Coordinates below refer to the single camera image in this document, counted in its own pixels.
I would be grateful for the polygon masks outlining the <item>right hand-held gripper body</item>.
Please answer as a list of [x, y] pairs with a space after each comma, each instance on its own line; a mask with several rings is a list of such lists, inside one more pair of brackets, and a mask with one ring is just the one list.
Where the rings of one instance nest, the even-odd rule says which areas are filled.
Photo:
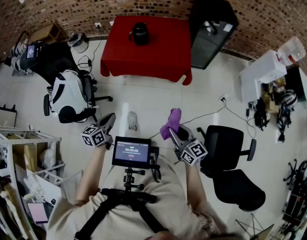
[[174, 152], [180, 161], [194, 166], [205, 158], [207, 149], [199, 140], [193, 140], [186, 145], [176, 146]]

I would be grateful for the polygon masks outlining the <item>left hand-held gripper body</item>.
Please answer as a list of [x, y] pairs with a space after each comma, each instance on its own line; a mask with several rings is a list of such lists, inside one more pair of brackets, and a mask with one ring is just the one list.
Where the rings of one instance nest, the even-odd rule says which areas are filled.
[[110, 135], [112, 128], [112, 123], [97, 122], [86, 127], [80, 135], [85, 145], [93, 148], [105, 146], [106, 150], [110, 150], [113, 145], [113, 137]]

